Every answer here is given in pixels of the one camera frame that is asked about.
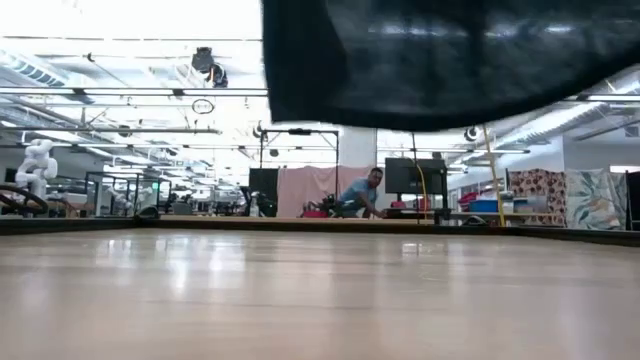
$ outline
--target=patterned fabric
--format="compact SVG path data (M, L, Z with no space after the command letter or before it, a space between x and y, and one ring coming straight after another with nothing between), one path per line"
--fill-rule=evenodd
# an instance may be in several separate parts
M627 184L606 170L567 171L567 225L572 229L624 230Z
M509 181L515 197L546 196L548 213L556 216L532 216L525 219L527 225L564 226L565 174L543 169L510 171Z

